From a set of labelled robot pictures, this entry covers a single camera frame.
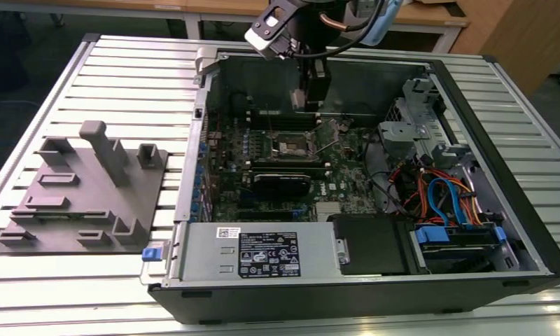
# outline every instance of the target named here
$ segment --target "power supply label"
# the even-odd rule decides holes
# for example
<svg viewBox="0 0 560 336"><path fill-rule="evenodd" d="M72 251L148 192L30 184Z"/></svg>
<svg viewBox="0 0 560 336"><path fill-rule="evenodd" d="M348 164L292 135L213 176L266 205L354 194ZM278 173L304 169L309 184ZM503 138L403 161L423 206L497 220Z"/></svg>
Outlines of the power supply label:
<svg viewBox="0 0 560 336"><path fill-rule="evenodd" d="M297 233L241 233L238 275L242 279L300 277Z"/></svg>

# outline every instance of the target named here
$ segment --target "green circuit board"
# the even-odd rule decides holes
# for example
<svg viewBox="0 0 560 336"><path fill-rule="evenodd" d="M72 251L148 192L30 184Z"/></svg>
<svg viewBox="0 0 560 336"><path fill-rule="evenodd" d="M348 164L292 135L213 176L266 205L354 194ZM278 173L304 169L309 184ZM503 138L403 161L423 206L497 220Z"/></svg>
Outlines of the green circuit board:
<svg viewBox="0 0 560 336"><path fill-rule="evenodd" d="M316 133L317 137L309 140L313 148L324 148L314 155L310 153L310 156L330 163L329 173L324 178L312 179L306 196L286 202L257 199L245 186L250 175L248 169L241 169L244 163L253 158L272 157L273 149L270 150L270 148L273 146L269 131L246 131L240 127L226 128L226 143L230 146L220 150L224 151L224 158L232 161L224 164L218 171L218 198L213 204L213 221L245 221L245 216L249 213L261 215L262 212L269 214L269 219L260 218L257 221L285 221L286 219L316 221L317 202L338 202L340 212L345 214L373 214L377 212L375 200L365 185L360 161L365 129L353 128L346 132L333 134L322 128L320 128L321 132ZM244 135L246 132L249 134L248 142ZM297 137L298 132L282 132L281 135L285 139L290 139ZM294 160L308 160L309 158L293 157Z"/></svg>

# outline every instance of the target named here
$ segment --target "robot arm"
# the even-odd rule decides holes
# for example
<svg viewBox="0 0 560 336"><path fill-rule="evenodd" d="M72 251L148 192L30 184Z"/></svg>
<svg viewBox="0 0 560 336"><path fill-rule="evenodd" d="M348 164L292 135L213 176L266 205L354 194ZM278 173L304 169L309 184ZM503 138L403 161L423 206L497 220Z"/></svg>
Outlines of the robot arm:
<svg viewBox="0 0 560 336"><path fill-rule="evenodd" d="M373 11L363 20L356 12L357 9L361 12L369 3L375 4ZM332 81L326 58L359 42L377 44L401 4L403 0L274 0L264 10L244 37L268 60L276 57L297 59L300 82L290 92L296 111L314 112L325 100ZM326 50L341 34L352 38L352 32L356 34L357 31L361 32L349 43Z"/></svg>

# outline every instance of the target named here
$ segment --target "sticker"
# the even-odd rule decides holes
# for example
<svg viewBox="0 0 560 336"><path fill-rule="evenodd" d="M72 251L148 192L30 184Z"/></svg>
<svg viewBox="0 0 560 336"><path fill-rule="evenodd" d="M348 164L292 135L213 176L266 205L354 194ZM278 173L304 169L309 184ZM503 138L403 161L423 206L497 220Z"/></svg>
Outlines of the sticker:
<svg viewBox="0 0 560 336"><path fill-rule="evenodd" d="M180 11L181 10L180 6L166 6L166 5L153 5L153 8L156 8L156 9L170 9L173 11Z"/></svg>
<svg viewBox="0 0 560 336"><path fill-rule="evenodd" d="M237 269L242 279L300 277L297 233L241 233Z"/></svg>
<svg viewBox="0 0 560 336"><path fill-rule="evenodd" d="M467 22L445 21L444 22L444 26L460 26L460 27L465 27L467 26Z"/></svg>
<svg viewBox="0 0 560 336"><path fill-rule="evenodd" d="M216 238L238 238L241 229L238 227L218 227L216 231Z"/></svg>

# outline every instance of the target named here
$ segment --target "open computer tower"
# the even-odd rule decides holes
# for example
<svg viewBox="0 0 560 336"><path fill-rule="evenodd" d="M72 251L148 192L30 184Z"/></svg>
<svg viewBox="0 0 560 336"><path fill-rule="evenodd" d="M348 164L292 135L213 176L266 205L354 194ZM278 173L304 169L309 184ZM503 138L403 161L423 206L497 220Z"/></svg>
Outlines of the open computer tower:
<svg viewBox="0 0 560 336"><path fill-rule="evenodd" d="M441 61L341 55L316 113L290 61L202 71L149 294L182 323L467 312L560 284L560 250Z"/></svg>

